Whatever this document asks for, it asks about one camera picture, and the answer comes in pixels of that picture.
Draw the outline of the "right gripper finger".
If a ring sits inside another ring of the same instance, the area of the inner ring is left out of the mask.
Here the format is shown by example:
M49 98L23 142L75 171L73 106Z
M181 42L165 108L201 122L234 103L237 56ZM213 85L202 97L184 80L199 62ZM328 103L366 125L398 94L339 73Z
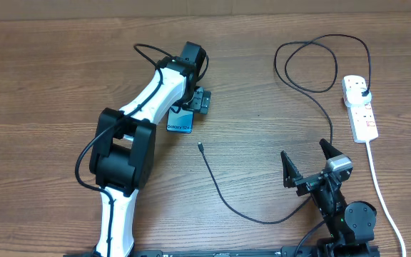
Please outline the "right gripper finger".
M326 160L342 155L343 153L337 150L330 142L322 138L319 142Z
M295 187L295 183L303 179L303 176L285 151L280 153L280 157L283 165L283 185L286 188Z

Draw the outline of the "Samsung Galaxy smartphone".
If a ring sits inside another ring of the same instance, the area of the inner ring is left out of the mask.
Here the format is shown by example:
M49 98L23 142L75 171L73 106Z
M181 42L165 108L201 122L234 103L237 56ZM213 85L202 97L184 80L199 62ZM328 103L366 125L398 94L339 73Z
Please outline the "Samsung Galaxy smartphone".
M193 129L192 111L183 110L181 107L169 108L166 130L175 133L191 133Z

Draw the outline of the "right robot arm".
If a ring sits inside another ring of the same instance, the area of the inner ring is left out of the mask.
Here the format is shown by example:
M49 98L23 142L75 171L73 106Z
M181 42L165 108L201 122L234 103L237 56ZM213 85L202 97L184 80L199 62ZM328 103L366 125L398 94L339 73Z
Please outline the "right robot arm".
M349 179L351 159L325 139L319 142L325 168L303 177L285 151L280 152L283 185L298 196L309 195L323 220L297 246L283 246L282 256L379 256L374 240L376 208L366 201L347 203L340 188Z

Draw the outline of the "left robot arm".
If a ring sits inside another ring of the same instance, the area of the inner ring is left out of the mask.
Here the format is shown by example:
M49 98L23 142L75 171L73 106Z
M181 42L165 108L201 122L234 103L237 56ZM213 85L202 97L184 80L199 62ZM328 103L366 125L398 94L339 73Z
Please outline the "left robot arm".
M92 256L131 256L136 199L153 169L157 126L166 117L167 131L190 133L195 114L208 113L211 93L197 85L208 62L206 50L188 41L179 55L166 53L153 63L153 78L134 100L101 112L85 149L102 200Z

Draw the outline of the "white charger plug adapter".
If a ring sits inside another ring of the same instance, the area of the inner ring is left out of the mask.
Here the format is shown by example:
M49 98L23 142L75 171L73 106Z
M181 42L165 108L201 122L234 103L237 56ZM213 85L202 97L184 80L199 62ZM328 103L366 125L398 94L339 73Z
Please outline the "white charger plug adapter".
M372 101L370 91L361 89L346 90L344 93L344 103L348 108L369 104Z

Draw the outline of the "white power strip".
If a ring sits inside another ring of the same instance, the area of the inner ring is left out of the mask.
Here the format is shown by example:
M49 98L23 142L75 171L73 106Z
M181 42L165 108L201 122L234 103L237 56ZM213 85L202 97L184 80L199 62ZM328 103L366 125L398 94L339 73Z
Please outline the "white power strip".
M365 79L357 75L348 75L342 79L343 99L346 90L367 90ZM353 140L356 143L370 142L378 137L375 116L371 103L362 106L347 107Z

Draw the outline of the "cardboard backdrop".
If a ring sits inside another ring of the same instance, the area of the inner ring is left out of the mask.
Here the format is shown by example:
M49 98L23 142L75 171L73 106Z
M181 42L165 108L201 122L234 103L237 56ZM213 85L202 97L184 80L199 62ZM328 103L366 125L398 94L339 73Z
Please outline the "cardboard backdrop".
M411 0L0 0L0 21L410 11Z

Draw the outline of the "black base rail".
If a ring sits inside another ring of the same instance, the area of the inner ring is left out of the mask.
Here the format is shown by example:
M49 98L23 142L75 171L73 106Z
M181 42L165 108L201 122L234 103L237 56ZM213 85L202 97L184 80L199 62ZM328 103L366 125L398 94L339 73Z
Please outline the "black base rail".
M272 250L245 250L245 251L175 251L162 252L161 250L134 251L130 256L133 257L293 257L296 247L283 246L280 249ZM353 247L353 248L336 248L334 256L351 257L351 256L368 256L378 257L380 251L377 246Z

